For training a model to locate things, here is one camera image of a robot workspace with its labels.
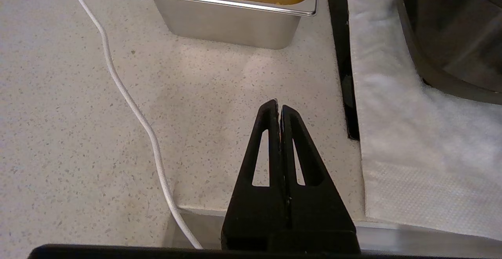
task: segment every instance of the white paper towel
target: white paper towel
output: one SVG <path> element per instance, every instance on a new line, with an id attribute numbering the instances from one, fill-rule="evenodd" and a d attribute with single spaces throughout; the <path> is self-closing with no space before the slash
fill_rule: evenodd
<path id="1" fill-rule="evenodd" d="M 502 240 L 502 106 L 421 82 L 395 0 L 348 0 L 366 216 Z"/>

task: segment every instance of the white cord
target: white cord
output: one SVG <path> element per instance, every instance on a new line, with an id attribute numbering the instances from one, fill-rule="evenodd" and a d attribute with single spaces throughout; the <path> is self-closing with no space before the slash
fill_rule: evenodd
<path id="1" fill-rule="evenodd" d="M 197 249 L 202 249 L 202 246 L 200 245 L 199 241 L 197 241 L 197 238 L 195 238 L 195 236 L 192 234 L 190 229 L 185 224 L 185 221 L 181 217 L 180 212 L 178 211 L 178 208 L 174 203 L 173 196 L 169 191 L 169 187 L 167 185 L 166 172 L 164 171 L 164 167 L 162 165 L 160 146 L 158 146 L 158 141 L 155 132 L 152 129 L 152 126 L 149 124 L 149 122 L 145 119 L 145 116 L 134 102 L 133 98 L 127 91 L 126 87 L 124 86 L 120 78 L 118 77 L 117 71 L 115 71 L 115 66 L 113 65 L 113 62 L 111 60 L 110 47 L 108 45 L 108 36 L 106 35 L 106 31 L 99 23 L 99 21 L 96 19 L 96 17 L 93 15 L 93 13 L 89 10 L 89 7 L 86 5 L 84 0 L 78 0 L 78 1 L 80 2 L 84 10 L 87 12 L 91 20 L 93 20 L 93 23 L 96 25 L 97 29 L 99 30 L 99 33 L 101 34 L 103 50 L 104 50 L 104 58 L 106 59 L 106 65 L 108 66 L 108 71 L 110 71 L 111 78 L 113 78 L 113 81 L 117 85 L 118 90 L 120 90 L 120 93 L 122 93 L 122 95 L 124 96 L 125 100 L 127 101 L 127 104 L 129 104 L 129 107 L 131 107 L 138 120 L 140 120 L 140 123 L 148 132 L 148 136 L 150 137 L 150 141 L 152 142 L 152 147 L 154 150 L 154 157 L 155 157 L 155 164 L 158 173 L 158 178 L 160 180 L 160 185 L 162 187 L 162 191 L 164 192 L 164 196 L 166 197 L 167 205 L 169 206 L 171 214 L 174 217 L 174 220 L 176 220 L 176 223 L 178 223 L 180 229 L 183 231 L 185 236 L 190 241 L 190 243 L 192 243 L 193 247 Z"/>

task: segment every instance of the white cable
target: white cable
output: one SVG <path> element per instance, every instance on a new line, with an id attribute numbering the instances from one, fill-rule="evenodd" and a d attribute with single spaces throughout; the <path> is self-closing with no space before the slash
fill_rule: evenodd
<path id="1" fill-rule="evenodd" d="M 84 0 L 78 0 L 78 1 L 80 2 L 84 10 L 87 12 L 91 20 L 93 20 L 93 23 L 96 25 L 97 29 L 99 30 L 99 33 L 101 34 L 104 58 L 106 59 L 106 65 L 108 66 L 108 71 L 110 71 L 111 78 L 113 78 L 113 81 L 117 85 L 118 90 L 120 90 L 120 93 L 122 93 L 122 95 L 124 96 L 125 100 L 127 101 L 127 104 L 129 104 L 129 107 L 131 107 L 138 120 L 140 120 L 140 123 L 148 132 L 148 136 L 150 137 L 150 141 L 152 142 L 152 147 L 154 150 L 154 157 L 155 157 L 155 164 L 158 173 L 158 178 L 160 180 L 160 185 L 162 187 L 162 191 L 164 192 L 164 196 L 166 197 L 167 205 L 169 206 L 171 214 L 174 217 L 174 220 L 176 220 L 176 223 L 178 223 L 180 229 L 183 231 L 185 236 L 190 241 L 190 243 L 192 243 L 193 247 L 197 249 L 202 249 L 202 246 L 200 245 L 199 241 L 197 241 L 197 238 L 195 238 L 195 236 L 192 234 L 190 229 L 185 224 L 185 221 L 181 217 L 180 212 L 178 211 L 178 208 L 174 203 L 173 196 L 169 191 L 169 187 L 167 185 L 166 172 L 164 171 L 164 167 L 162 165 L 160 146 L 158 146 L 158 141 L 155 132 L 152 129 L 152 126 L 149 124 L 149 122 L 145 119 L 145 116 L 134 102 L 133 98 L 127 91 L 126 87 L 124 86 L 120 78 L 118 77 L 117 71 L 115 71 L 115 66 L 113 65 L 113 62 L 111 60 L 110 47 L 108 45 L 108 36 L 106 35 L 106 31 L 99 23 L 99 21 L 96 19 L 96 17 L 93 15 L 93 13 L 89 10 L 89 7 L 86 5 Z"/>

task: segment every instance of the speckled countertop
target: speckled countertop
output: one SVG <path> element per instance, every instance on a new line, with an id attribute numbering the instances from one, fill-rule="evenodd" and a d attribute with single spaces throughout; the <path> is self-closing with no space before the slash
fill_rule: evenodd
<path id="1" fill-rule="evenodd" d="M 179 206 L 224 213 L 258 107 L 298 110 L 356 220 L 327 0 L 292 44 L 258 49 L 169 32 L 152 0 L 86 0 L 118 72 L 158 133 Z M 0 0 L 0 257 L 45 243 L 161 245 L 170 213 L 147 134 L 106 70 L 76 0 Z"/>

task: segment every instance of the countertop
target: countertop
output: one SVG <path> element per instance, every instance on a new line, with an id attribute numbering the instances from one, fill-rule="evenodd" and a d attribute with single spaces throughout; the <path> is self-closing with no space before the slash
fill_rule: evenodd
<path id="1" fill-rule="evenodd" d="M 350 215 L 364 219 L 327 0 L 282 50 L 175 36 L 152 0 L 86 2 L 158 134 L 181 208 L 224 214 L 257 110 L 277 98 L 300 112 Z M 151 144 L 82 7 L 0 0 L 0 18 L 0 257 L 45 243 L 160 246 L 170 213 Z"/>

